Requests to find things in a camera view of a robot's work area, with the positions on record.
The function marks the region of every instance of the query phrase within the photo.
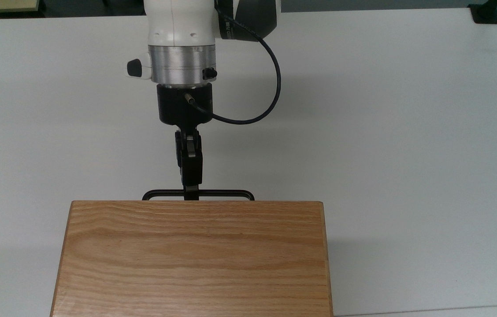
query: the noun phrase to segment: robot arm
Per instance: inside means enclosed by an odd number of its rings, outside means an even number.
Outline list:
[[[130,61],[127,73],[158,83],[159,118],[165,124],[178,126],[176,158],[184,199],[198,200],[200,193],[208,192],[199,189],[203,156],[198,125],[212,118],[234,124],[253,123],[265,117],[278,100],[278,62],[262,38],[276,26],[279,0],[144,0],[144,4],[148,54]],[[271,106],[259,117],[237,121],[212,113],[211,82],[217,77],[215,36],[258,41],[271,55],[278,86]]]
[[[265,37],[276,27],[279,0],[145,0],[148,56],[127,64],[130,77],[173,87],[200,87],[216,79],[215,37],[255,41],[224,14]]]

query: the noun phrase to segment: black metal handle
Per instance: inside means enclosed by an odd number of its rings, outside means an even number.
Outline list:
[[[200,189],[198,191],[202,197],[242,197],[248,200],[255,200],[250,191],[242,189]],[[150,200],[153,197],[184,197],[182,189],[154,189],[146,192],[142,200]]]

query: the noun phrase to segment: silver metal ring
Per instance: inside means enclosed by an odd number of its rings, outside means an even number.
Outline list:
[[[215,78],[204,78],[204,70],[215,68],[215,45],[148,46],[152,81],[169,86],[200,86]]]

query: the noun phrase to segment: wooden block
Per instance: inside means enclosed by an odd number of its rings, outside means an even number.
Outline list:
[[[39,0],[0,0],[0,12],[37,11]]]
[[[323,203],[74,201],[52,317],[332,317]]]

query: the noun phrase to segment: white tabletop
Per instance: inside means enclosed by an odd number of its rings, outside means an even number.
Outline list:
[[[382,313],[348,317],[497,317],[497,307],[411,311],[409,313]]]
[[[144,17],[0,20],[0,316],[49,312],[72,200],[180,188]],[[336,315],[497,305],[497,26],[468,9],[282,14],[277,109],[210,122],[202,188],[325,203]],[[218,41],[217,114],[274,72]]]

